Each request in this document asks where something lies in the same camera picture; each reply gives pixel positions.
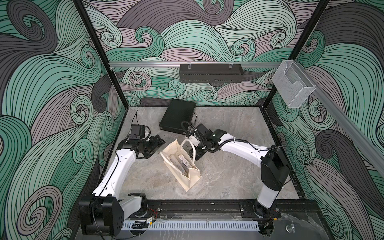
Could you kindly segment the compass case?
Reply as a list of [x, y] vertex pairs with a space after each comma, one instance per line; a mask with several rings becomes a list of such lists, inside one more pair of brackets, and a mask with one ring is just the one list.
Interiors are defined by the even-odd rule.
[[189, 168], [192, 167], [192, 165], [190, 164], [190, 162], [184, 157], [183, 154], [180, 154], [178, 155], [178, 158], [180, 159], [181, 161], [181, 165], [182, 167], [187, 171]]

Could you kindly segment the cream canvas tote bag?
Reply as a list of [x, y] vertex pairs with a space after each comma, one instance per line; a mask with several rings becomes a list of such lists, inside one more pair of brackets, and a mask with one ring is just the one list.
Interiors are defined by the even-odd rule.
[[[183, 154], [192, 165], [187, 171], [182, 167], [178, 158], [180, 154]], [[160, 152], [160, 155], [164, 164], [186, 192], [201, 179], [201, 172], [195, 164], [195, 145], [190, 139], [184, 139], [181, 144], [178, 140], [173, 141]]]

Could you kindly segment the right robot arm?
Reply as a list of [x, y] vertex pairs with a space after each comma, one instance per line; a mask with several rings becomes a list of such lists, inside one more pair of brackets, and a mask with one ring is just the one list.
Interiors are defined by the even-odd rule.
[[197, 127], [183, 121], [182, 129], [195, 147], [192, 154], [199, 160], [205, 153], [224, 151], [241, 157], [260, 168], [262, 189], [257, 197], [257, 208], [269, 210], [290, 175], [289, 163], [282, 146], [263, 147], [239, 139], [224, 130], [211, 131], [203, 124]]

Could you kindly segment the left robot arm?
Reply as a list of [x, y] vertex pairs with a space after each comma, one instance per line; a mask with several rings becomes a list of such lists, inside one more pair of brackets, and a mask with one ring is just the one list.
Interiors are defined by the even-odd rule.
[[164, 144], [158, 135], [147, 140], [129, 138], [118, 144], [116, 157], [103, 180], [91, 195], [79, 202], [83, 235], [116, 237], [125, 219], [134, 213], [146, 213], [145, 194], [129, 194], [120, 199], [120, 192], [133, 163], [138, 159], [149, 159]]

